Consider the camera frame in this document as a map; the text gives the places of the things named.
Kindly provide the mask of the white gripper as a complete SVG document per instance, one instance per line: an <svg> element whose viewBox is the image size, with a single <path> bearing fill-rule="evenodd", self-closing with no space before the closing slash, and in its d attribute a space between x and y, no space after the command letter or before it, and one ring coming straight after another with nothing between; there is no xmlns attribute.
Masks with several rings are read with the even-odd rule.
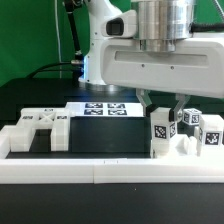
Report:
<svg viewBox="0 0 224 224"><path fill-rule="evenodd" d="M129 10L106 20L101 31L103 81L136 88L145 117L157 108L149 90L178 93L170 122L182 120L189 95L224 98L223 23L197 24L188 12Z"/></svg>

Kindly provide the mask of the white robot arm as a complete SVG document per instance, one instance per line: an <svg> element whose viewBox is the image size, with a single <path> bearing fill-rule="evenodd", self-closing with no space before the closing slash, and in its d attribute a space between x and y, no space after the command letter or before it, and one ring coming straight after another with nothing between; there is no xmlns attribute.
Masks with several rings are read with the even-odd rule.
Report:
<svg viewBox="0 0 224 224"><path fill-rule="evenodd" d="M221 23L196 23L195 0L131 0L121 12L110 0L64 0L81 86L131 87L145 111L151 91L170 92L181 118L192 95L224 98L224 14Z"/></svg>

